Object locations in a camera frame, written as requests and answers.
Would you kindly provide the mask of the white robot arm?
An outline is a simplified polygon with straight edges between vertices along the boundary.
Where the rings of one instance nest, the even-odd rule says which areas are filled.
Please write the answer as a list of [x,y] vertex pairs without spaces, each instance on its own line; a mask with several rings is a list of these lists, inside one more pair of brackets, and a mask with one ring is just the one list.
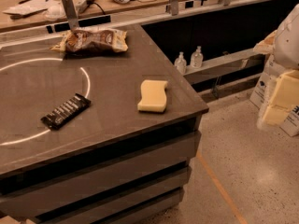
[[299,4],[253,50],[269,54],[274,58],[275,64],[285,69],[281,75],[270,79],[265,107],[260,114],[263,124],[280,125],[299,105]]

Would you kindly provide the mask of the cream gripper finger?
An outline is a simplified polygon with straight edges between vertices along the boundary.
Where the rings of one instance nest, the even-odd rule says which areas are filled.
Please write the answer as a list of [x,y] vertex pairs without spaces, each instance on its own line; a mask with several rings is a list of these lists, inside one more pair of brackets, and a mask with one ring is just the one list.
[[299,71],[291,70],[280,75],[270,99],[271,106],[289,111],[299,105]]
[[280,125],[289,115],[290,111],[278,106],[264,105],[261,108],[262,123],[266,125]]

